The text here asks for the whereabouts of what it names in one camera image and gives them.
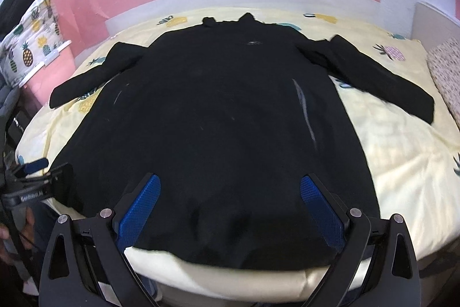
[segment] pineapple print pillow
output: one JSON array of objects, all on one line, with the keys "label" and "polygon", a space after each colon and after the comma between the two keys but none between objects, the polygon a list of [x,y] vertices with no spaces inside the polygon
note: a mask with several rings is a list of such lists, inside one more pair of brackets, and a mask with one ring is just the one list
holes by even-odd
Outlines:
[{"label": "pineapple print pillow", "polygon": [[6,82],[18,86],[62,42],[52,0],[35,0],[19,25],[0,43],[0,71]]}]

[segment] pineapple print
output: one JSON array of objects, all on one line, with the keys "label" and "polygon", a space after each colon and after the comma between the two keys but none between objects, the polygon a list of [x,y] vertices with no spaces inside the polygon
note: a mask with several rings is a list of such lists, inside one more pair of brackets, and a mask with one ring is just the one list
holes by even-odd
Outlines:
[{"label": "pineapple print", "polygon": [[44,0],[45,6],[48,10],[48,19],[53,17],[53,9],[51,8],[51,0]]},{"label": "pineapple print", "polygon": [[454,168],[454,172],[457,176],[460,176],[460,154],[458,154],[459,156],[459,161],[457,161],[457,159],[455,158],[454,156],[454,160],[455,160],[455,163],[457,165],[457,169]]},{"label": "pineapple print", "polygon": [[46,37],[40,37],[38,40],[37,40],[37,44],[38,44],[38,47],[40,47],[41,49],[43,49],[43,55],[44,56],[47,56],[50,52],[51,52],[51,49],[50,47],[47,45],[48,43],[48,40]]},{"label": "pineapple print", "polygon": [[58,36],[59,34],[61,34],[61,31],[59,30],[59,26],[58,26],[58,17],[54,16],[53,21],[54,21],[54,32]]},{"label": "pineapple print", "polygon": [[34,32],[38,32],[38,30],[40,29],[40,20],[38,20],[40,16],[40,11],[39,11],[39,8],[38,7],[34,7],[32,9],[32,30]]},{"label": "pineapple print", "polygon": [[18,36],[20,35],[22,32],[24,31],[24,27],[22,26],[22,24],[19,24],[16,29],[14,30],[13,34],[15,36]]},{"label": "pineapple print", "polygon": [[16,73],[18,71],[18,66],[14,62],[13,58],[14,58],[13,49],[9,49],[8,50],[8,59],[10,60],[10,67],[11,67],[11,70]]},{"label": "pineapple print", "polygon": [[396,33],[388,33],[390,37],[393,37],[394,39],[406,39],[406,37],[403,37],[401,34],[396,34]]},{"label": "pineapple print", "polygon": [[46,33],[48,33],[48,34],[51,33],[51,28],[50,28],[50,26],[49,26],[47,23],[45,23],[44,20],[43,20],[43,25],[44,25],[44,31],[45,31]]},{"label": "pineapple print", "polygon": [[400,62],[404,62],[404,60],[406,60],[403,53],[396,47],[377,44],[374,46],[374,49],[378,50],[380,55],[387,55],[391,60],[399,60]]},{"label": "pineapple print", "polygon": [[304,16],[308,18],[316,17],[317,19],[323,19],[324,21],[327,21],[328,23],[331,23],[331,24],[337,23],[337,18],[334,16],[323,15],[323,14],[304,14]]},{"label": "pineapple print", "polygon": [[96,58],[96,59],[93,59],[92,61],[90,61],[87,66],[92,66],[93,64],[99,64],[99,63],[104,63],[105,62],[105,56],[102,56],[100,58]]},{"label": "pineapple print", "polygon": [[157,25],[167,23],[167,22],[170,21],[172,18],[173,18],[173,15],[169,15],[168,17],[165,17],[164,19],[158,21],[158,24],[157,24]]},{"label": "pineapple print", "polygon": [[187,18],[185,16],[181,16],[181,17],[172,18],[170,21],[167,21],[165,25],[166,27],[172,27],[172,26],[179,25],[179,24],[186,23],[186,22],[187,22]]},{"label": "pineapple print", "polygon": [[27,42],[22,45],[22,60],[24,60],[24,64],[26,66],[31,66],[34,62],[34,56],[32,55],[32,51],[28,48]]}]

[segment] pineapple pattern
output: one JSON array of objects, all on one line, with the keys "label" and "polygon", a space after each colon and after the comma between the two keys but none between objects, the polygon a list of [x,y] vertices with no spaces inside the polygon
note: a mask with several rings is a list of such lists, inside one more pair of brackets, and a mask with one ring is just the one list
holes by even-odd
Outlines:
[{"label": "pineapple pattern", "polygon": [[353,87],[350,84],[347,84],[347,83],[345,83],[345,82],[343,82],[342,80],[339,80],[339,79],[335,79],[335,82],[337,82],[342,89],[350,89],[350,88]]},{"label": "pineapple pattern", "polygon": [[87,64],[87,66],[92,66],[93,64],[104,63],[105,58],[106,58],[105,56],[101,56],[99,58],[93,59]]},{"label": "pineapple pattern", "polygon": [[174,17],[172,18],[170,21],[167,21],[167,23],[165,23],[166,27],[172,27],[172,26],[176,26],[176,25],[179,25],[179,24],[182,24],[182,23],[186,23],[187,22],[187,18],[185,16],[181,16],[181,17]]},{"label": "pineapple pattern", "polygon": [[406,60],[403,53],[396,47],[377,44],[373,48],[378,50],[380,55],[387,55],[391,60],[399,60],[400,62],[404,62],[404,60]]},{"label": "pineapple pattern", "polygon": [[454,172],[455,172],[455,174],[456,174],[457,176],[460,177],[460,154],[458,154],[458,156],[459,156],[459,159],[458,159],[458,160],[457,160],[457,159],[455,158],[455,156],[454,156],[454,160],[455,160],[455,163],[456,163],[456,165],[457,165],[457,169],[454,168]]},{"label": "pineapple pattern", "polygon": [[38,20],[38,18],[40,17],[40,9],[38,7],[34,7],[32,9],[31,16],[32,16],[32,30],[34,32],[38,32],[41,26],[40,20]]},{"label": "pineapple pattern", "polygon": [[28,48],[27,42],[22,45],[22,60],[26,66],[31,66],[34,62],[34,56],[32,55],[32,51]]},{"label": "pineapple pattern", "polygon": [[406,39],[406,37],[403,37],[401,34],[396,34],[396,33],[388,33],[390,37],[393,37],[394,39]]},{"label": "pineapple pattern", "polygon": [[47,38],[43,36],[38,38],[37,40],[38,47],[43,50],[44,56],[47,56],[51,52],[50,46],[48,46],[47,43],[48,43]]},{"label": "pineapple pattern", "polygon": [[10,48],[8,50],[8,59],[10,60],[10,68],[13,72],[17,72],[18,71],[18,66],[16,65],[16,63],[14,62],[13,58],[14,58],[14,55],[13,55],[13,49]]},{"label": "pineapple pattern", "polygon": [[85,100],[86,98],[89,98],[89,97],[90,97],[91,95],[93,95],[98,89],[99,89],[99,87],[94,88],[94,89],[90,90],[88,93],[83,94],[82,96],[79,96],[79,97],[77,98],[77,101],[83,101],[83,100]]},{"label": "pineapple pattern", "polygon": [[53,0],[35,0],[0,47],[0,69],[12,87],[63,43]]},{"label": "pineapple pattern", "polygon": [[161,19],[160,21],[158,21],[158,24],[157,24],[157,25],[167,23],[167,22],[170,21],[172,18],[173,18],[173,15],[169,15],[168,17],[165,17],[164,19]]},{"label": "pineapple pattern", "polygon": [[19,24],[19,25],[15,28],[13,34],[14,34],[15,36],[19,36],[23,31],[24,31],[24,26],[23,26],[22,24]]},{"label": "pineapple pattern", "polygon": [[337,23],[337,18],[334,16],[323,15],[323,14],[303,14],[303,15],[308,18],[323,19],[324,21],[327,21],[328,23],[331,23],[331,24]]},{"label": "pineapple pattern", "polygon": [[59,30],[59,26],[58,26],[58,17],[54,16],[53,21],[54,21],[54,32],[56,33],[56,35],[61,34],[61,31]]},{"label": "pineapple pattern", "polygon": [[45,7],[48,10],[48,19],[51,19],[53,17],[53,9],[51,8],[51,0],[45,0],[43,3],[45,4]]},{"label": "pineapple pattern", "polygon": [[294,28],[294,29],[297,30],[298,32],[300,32],[300,31],[302,30],[299,26],[294,25],[294,24],[291,24],[291,23],[278,23],[278,25],[290,26],[291,28]]}]

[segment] mattress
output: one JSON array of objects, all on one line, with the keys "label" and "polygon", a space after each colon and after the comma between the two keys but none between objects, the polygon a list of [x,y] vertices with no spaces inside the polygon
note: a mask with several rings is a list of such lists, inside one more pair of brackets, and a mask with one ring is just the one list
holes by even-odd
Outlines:
[{"label": "mattress", "polygon": [[[378,63],[433,96],[434,122],[429,125],[396,105],[332,79],[363,146],[372,174],[381,216],[400,213],[409,228],[417,259],[431,254],[460,234],[460,131],[430,76],[426,51],[377,26],[323,14],[302,14],[275,9],[209,8],[164,15],[130,27],[103,43],[75,72],[102,64],[116,42],[150,45],[161,34],[201,23],[206,16],[217,21],[237,20],[245,12],[265,23],[293,27],[310,39],[339,34]],[[98,88],[51,110],[45,105],[32,119],[17,148],[19,162],[56,158],[91,109]],[[59,213],[82,216],[50,199]],[[195,294],[247,302],[306,300],[326,268],[296,272],[222,269],[187,263],[174,255],[130,247],[125,255],[133,269],[161,284]],[[364,278],[363,261],[351,287]]]}]

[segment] black long-sleeve shirt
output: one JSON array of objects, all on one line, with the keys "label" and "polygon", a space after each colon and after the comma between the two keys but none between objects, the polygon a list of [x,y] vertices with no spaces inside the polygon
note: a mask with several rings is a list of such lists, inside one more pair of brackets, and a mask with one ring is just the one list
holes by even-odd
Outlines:
[{"label": "black long-sleeve shirt", "polygon": [[136,247],[239,269],[329,264],[336,250],[301,199],[302,177],[315,173],[346,206],[380,213],[328,74],[433,120],[427,93],[342,37],[311,41],[250,14],[205,18],[148,48],[117,43],[52,93],[57,107],[112,79],[53,163],[75,171],[57,199],[93,216],[155,173],[161,194]]}]

